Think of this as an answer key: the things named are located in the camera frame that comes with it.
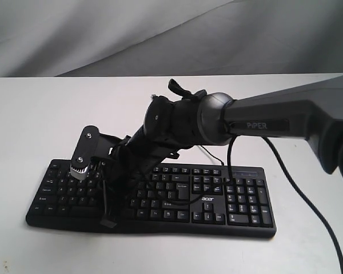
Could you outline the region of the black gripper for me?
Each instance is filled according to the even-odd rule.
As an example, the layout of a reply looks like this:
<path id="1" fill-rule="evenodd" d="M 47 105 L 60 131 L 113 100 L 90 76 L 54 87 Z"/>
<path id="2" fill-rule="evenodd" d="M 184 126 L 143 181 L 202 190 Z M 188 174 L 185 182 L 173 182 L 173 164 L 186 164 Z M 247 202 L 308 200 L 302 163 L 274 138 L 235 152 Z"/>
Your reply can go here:
<path id="1" fill-rule="evenodd" d="M 107 228 L 117 226 L 117 216 L 108 211 L 121 208 L 131 197 L 139 182 L 148 181 L 148 174 L 163 160 L 179 157 L 179 148 L 169 144 L 153 143 L 146 139 L 124 138 L 100 160 L 104 213 L 100 224 Z"/>

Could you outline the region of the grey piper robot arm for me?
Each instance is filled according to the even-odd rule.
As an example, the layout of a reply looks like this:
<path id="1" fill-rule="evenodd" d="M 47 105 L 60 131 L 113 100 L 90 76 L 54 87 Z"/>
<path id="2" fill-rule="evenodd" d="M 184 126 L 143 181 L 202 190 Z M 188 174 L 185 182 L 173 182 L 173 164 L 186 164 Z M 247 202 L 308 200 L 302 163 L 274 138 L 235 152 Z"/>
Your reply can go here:
<path id="1" fill-rule="evenodd" d="M 181 99 L 154 96 L 143 125 L 110 151 L 102 182 L 109 226 L 130 192 L 131 178 L 144 179 L 157 164 L 197 145 L 232 147 L 239 136 L 306 140 L 323 170 L 343 177 L 343 76 L 245 99 L 205 90 L 191 93 L 176 81 Z"/>

